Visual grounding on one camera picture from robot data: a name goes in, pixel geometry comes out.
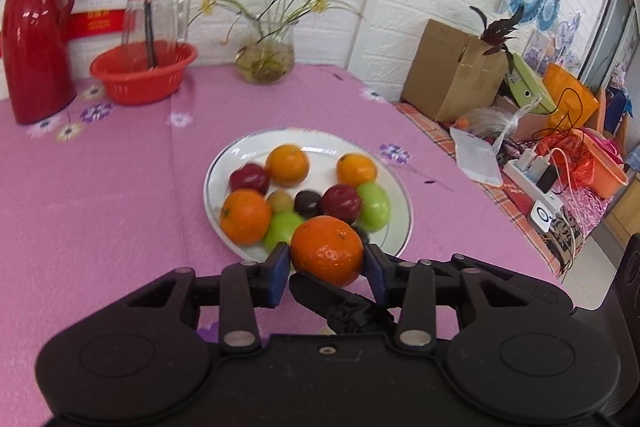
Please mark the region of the red plum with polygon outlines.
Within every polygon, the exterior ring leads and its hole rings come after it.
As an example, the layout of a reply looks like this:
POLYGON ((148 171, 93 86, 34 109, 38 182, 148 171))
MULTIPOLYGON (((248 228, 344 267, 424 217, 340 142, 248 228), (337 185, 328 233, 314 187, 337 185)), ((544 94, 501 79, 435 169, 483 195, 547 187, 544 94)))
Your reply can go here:
POLYGON ((320 207, 326 216, 352 225, 360 215, 361 199, 353 187, 346 184, 335 184, 322 195, 320 207))
POLYGON ((270 187, 270 176, 267 170, 254 162, 248 162, 243 167, 234 170, 229 176, 231 192, 248 188, 262 195, 266 195, 270 187))

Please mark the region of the white plastic bag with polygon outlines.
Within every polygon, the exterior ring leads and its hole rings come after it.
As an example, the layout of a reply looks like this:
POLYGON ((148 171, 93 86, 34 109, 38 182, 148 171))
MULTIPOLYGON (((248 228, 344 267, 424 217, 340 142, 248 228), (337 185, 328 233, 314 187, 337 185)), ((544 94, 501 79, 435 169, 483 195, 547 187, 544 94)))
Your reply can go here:
MULTIPOLYGON (((530 141, 534 132, 547 120, 546 116, 533 113, 539 98, 534 98, 524 107, 504 101, 503 96, 499 96, 498 100, 498 104, 488 108, 470 110, 459 117, 449 129, 450 135, 454 135, 454 129, 462 130, 480 138, 480 144, 490 144, 497 162, 503 143, 507 139, 514 142, 530 141)), ((499 163, 498 169, 502 178, 499 163)))

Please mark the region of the dark plum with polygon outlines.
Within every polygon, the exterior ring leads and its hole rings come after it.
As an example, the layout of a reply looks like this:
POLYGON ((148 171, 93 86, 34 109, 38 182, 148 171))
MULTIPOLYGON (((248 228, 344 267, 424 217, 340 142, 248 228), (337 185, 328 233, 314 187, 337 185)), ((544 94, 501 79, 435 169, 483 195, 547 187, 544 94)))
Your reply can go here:
POLYGON ((321 199, 322 196, 316 191, 299 191, 294 197, 294 210, 306 220, 321 216, 321 199))

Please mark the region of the green apple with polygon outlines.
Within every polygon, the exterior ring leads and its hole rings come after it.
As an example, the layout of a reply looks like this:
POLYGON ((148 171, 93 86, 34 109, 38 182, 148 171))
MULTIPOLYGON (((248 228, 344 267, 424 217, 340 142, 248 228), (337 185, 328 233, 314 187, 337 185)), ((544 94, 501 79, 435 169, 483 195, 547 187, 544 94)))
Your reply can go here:
POLYGON ((375 182, 366 182, 356 188, 361 208, 356 225, 373 233, 382 230, 390 222, 390 199, 384 188, 375 182))
POLYGON ((271 218, 268 231, 262 241, 267 253, 270 254, 281 242, 291 243, 295 230, 304 222, 304 218, 295 211, 276 212, 271 218))

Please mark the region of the red plastic basket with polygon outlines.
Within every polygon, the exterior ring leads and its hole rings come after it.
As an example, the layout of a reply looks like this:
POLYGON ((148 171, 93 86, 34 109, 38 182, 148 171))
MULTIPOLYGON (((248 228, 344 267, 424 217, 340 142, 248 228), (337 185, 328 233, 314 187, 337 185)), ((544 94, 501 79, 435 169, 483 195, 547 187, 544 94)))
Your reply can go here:
POLYGON ((90 74, 102 82, 106 95, 119 105, 162 101, 178 91, 198 50, 190 43, 177 44, 172 50, 165 43, 157 43, 155 52, 158 65, 149 68, 144 43, 130 48, 116 46, 91 62, 90 74))

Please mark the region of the cardboard box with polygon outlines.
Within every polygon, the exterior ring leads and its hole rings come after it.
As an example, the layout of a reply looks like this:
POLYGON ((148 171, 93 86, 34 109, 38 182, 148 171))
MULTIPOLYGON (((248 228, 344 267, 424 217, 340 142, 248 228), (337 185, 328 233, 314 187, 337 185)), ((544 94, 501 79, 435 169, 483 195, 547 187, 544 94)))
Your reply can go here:
POLYGON ((491 106, 508 72, 503 51, 488 55, 477 36, 429 20, 400 99, 421 114, 451 124, 476 108, 491 106))

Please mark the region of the brown kiwi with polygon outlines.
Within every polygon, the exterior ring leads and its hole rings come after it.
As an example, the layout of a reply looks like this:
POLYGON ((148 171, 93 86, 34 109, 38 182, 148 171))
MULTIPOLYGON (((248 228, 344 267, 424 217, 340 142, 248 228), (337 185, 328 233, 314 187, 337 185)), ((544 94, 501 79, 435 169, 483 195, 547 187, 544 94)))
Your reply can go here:
POLYGON ((267 202, 274 213, 294 210, 294 198, 284 190, 276 190, 269 194, 267 202))

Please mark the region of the pink floral tablecloth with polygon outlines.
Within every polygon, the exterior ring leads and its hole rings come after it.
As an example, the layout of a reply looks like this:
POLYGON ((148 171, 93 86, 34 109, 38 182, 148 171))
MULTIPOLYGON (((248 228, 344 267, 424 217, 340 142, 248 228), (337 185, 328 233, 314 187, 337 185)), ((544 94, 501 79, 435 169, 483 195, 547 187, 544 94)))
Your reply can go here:
POLYGON ((209 224, 206 171, 228 144, 271 128, 329 132, 371 153, 395 145, 413 208, 407 259, 455 253, 551 281, 541 254, 422 130, 331 66, 299 65, 274 86, 231 66, 192 67, 171 98, 111 105, 94 80, 50 124, 1 109, 1 421, 49 417, 35 382, 56 333, 178 267, 235 262, 209 224))

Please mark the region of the green apple front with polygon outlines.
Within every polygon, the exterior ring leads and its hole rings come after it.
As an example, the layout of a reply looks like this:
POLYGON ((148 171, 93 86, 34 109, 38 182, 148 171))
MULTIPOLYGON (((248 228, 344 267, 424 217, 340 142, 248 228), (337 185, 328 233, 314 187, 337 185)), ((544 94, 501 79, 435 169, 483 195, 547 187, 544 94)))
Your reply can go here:
POLYGON ((281 242, 291 243, 295 230, 304 222, 304 218, 295 211, 276 212, 271 218, 268 231, 262 241, 267 253, 270 254, 281 242))

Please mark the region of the white power strip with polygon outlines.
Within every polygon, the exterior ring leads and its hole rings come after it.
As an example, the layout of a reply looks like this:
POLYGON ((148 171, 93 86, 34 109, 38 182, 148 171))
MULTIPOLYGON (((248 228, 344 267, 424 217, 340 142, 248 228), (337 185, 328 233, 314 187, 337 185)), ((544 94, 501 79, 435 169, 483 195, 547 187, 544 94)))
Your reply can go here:
POLYGON ((526 148, 518 159, 507 161, 502 170, 534 202, 544 204, 552 215, 561 211, 562 200, 552 191, 559 179, 558 169, 547 158, 526 148))

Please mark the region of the green box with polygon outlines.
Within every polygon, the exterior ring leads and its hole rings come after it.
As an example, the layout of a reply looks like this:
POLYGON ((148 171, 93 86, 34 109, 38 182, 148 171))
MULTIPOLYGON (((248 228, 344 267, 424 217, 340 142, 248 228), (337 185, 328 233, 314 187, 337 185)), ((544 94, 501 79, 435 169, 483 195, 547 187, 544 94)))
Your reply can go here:
POLYGON ((542 78, 522 59, 520 54, 513 54, 512 57, 513 68, 506 74, 506 84, 516 104, 524 107, 534 98, 539 98, 533 113, 540 115, 553 113, 556 104, 542 82, 542 78))

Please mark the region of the orange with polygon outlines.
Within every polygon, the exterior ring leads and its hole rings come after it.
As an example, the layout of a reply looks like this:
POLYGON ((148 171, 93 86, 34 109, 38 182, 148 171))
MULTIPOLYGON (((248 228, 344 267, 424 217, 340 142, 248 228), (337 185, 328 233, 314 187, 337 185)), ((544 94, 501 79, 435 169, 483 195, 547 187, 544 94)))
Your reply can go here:
POLYGON ((354 283, 363 267, 363 243, 344 221, 314 217, 295 230, 290 255, 297 272, 307 272, 338 287, 354 283))
POLYGON ((292 187, 301 184, 307 178, 310 162, 299 146, 282 144, 269 153, 265 169, 272 183, 292 187))
POLYGON ((252 245, 266 235, 272 209, 262 193, 240 188, 225 200, 219 213, 221 230, 239 246, 252 245))
POLYGON ((351 187, 374 182, 378 177, 378 167, 366 155, 348 153, 343 155, 335 167, 337 181, 351 187))

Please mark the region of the dark purple plant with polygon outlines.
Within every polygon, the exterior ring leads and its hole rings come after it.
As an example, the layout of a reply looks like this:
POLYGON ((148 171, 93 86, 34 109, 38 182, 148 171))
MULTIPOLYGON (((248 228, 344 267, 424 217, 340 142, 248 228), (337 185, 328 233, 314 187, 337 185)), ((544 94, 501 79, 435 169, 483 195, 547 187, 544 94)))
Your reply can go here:
POLYGON ((480 41, 483 41, 486 46, 488 46, 484 55, 488 56, 503 51, 506 52, 507 56, 510 56, 511 52, 506 43, 512 39, 511 34, 524 15, 524 5, 519 4, 514 14, 510 17, 499 18, 498 20, 493 20, 491 23, 488 22, 488 17, 479 8, 470 5, 470 9, 480 17, 483 23, 483 32, 480 34, 480 41))

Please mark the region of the orange plastic bin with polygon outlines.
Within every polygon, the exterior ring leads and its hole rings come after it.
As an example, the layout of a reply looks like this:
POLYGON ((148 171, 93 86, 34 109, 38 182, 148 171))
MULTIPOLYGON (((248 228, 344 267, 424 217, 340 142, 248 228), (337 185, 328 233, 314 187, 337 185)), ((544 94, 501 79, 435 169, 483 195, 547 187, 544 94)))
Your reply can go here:
POLYGON ((602 199, 611 198, 628 184, 626 172, 585 131, 573 129, 572 133, 593 158, 593 176, 588 186, 602 199))

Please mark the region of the glass vase with plant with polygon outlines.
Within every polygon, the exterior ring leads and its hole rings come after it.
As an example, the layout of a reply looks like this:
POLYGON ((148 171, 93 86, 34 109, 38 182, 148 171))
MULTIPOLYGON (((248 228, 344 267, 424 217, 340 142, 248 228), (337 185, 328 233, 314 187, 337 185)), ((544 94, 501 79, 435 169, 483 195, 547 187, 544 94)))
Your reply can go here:
POLYGON ((355 5, 343 0, 201 0, 189 22, 218 10, 233 15, 220 40, 223 46, 230 43, 236 26, 246 27, 233 63, 244 81, 261 86, 277 84, 292 72, 295 27, 304 18, 332 11, 362 17, 355 5))

